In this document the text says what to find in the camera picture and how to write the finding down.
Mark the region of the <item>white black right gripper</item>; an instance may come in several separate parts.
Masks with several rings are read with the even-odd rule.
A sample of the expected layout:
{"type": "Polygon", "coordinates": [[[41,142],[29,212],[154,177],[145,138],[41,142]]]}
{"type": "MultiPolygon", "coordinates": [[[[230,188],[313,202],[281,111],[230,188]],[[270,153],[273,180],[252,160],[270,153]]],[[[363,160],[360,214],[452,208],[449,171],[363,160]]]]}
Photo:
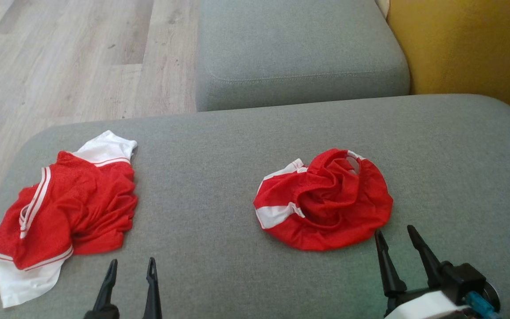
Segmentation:
{"type": "Polygon", "coordinates": [[[388,306],[384,319],[466,319],[470,308],[457,305],[449,299],[441,288],[449,287],[451,281],[446,271],[453,265],[449,261],[439,261],[415,226],[408,225],[407,231],[414,248],[419,253],[429,288],[406,291],[407,286],[395,270],[389,255],[389,246],[381,230],[375,230],[374,238],[379,261],[382,286],[388,306]]]}

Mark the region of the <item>red basketball jersey white trim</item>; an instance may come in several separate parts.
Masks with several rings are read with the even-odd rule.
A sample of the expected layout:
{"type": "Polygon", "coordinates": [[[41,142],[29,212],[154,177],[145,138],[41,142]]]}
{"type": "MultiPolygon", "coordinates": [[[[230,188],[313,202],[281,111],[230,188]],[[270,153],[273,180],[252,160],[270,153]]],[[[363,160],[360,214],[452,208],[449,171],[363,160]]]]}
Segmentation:
{"type": "Polygon", "coordinates": [[[122,247],[138,203],[136,140],[110,130],[61,151],[23,188],[0,223],[0,300],[14,307],[49,292],[71,256],[122,247]]]}

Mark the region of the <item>red garment with white band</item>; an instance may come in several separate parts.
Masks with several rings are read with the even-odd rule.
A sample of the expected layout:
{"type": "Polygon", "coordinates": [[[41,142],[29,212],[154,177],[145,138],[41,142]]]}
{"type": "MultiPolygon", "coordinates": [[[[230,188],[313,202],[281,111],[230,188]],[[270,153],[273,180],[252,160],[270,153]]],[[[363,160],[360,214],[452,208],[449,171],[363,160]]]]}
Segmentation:
{"type": "Polygon", "coordinates": [[[326,252],[371,238],[390,220],[393,199],[372,161],[333,148],[265,176],[253,206],[261,229],[282,244],[326,252]]]}

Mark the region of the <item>large grey sofa seat cushion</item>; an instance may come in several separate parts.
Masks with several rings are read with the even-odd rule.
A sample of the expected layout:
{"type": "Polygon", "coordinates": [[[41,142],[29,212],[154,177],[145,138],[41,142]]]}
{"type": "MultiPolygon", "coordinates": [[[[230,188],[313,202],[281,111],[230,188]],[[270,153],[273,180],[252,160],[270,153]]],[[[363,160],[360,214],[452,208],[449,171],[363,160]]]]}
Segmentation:
{"type": "Polygon", "coordinates": [[[123,319],[141,319],[150,257],[164,319],[382,319],[373,239],[326,253],[261,230],[264,176],[331,148],[374,162],[394,199],[383,234],[409,289],[426,276],[406,227],[439,259],[470,263],[510,319],[510,106],[470,94],[413,95],[58,126],[31,137],[0,186],[0,222],[59,151],[111,130],[136,140],[134,226],[121,249],[73,256],[39,298],[0,319],[83,319],[112,259],[123,319]]]}

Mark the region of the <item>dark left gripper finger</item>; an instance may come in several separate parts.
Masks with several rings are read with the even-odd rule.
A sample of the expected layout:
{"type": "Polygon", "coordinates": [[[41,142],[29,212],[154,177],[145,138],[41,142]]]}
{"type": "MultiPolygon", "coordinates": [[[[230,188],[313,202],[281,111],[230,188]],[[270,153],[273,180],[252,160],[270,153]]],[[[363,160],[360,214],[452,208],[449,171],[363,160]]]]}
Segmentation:
{"type": "Polygon", "coordinates": [[[117,306],[111,302],[113,287],[116,284],[118,260],[113,259],[102,282],[93,309],[85,313],[83,319],[120,319],[117,306]]]}
{"type": "Polygon", "coordinates": [[[162,306],[158,290],[158,273],[156,261],[150,257],[148,261],[147,276],[148,291],[142,319],[162,319],[162,306]]]}

